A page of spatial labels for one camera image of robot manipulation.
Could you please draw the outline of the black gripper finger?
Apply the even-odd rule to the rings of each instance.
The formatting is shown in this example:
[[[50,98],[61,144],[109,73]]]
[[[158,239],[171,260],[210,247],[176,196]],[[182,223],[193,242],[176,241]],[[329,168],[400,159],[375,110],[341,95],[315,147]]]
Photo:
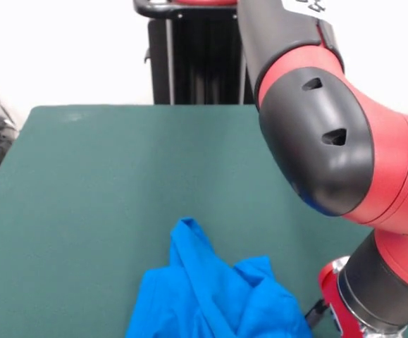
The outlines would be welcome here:
[[[311,309],[306,313],[305,320],[310,327],[316,327],[328,310],[328,305],[323,299],[319,299]]]

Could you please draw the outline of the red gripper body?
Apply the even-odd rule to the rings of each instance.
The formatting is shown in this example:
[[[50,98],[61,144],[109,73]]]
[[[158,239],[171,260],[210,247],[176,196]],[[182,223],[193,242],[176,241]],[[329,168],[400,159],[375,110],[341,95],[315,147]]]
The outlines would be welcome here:
[[[338,277],[347,259],[335,259],[326,264],[318,276],[319,287],[325,305],[331,312],[335,326],[342,338],[362,338],[361,325],[344,304],[338,291]]]

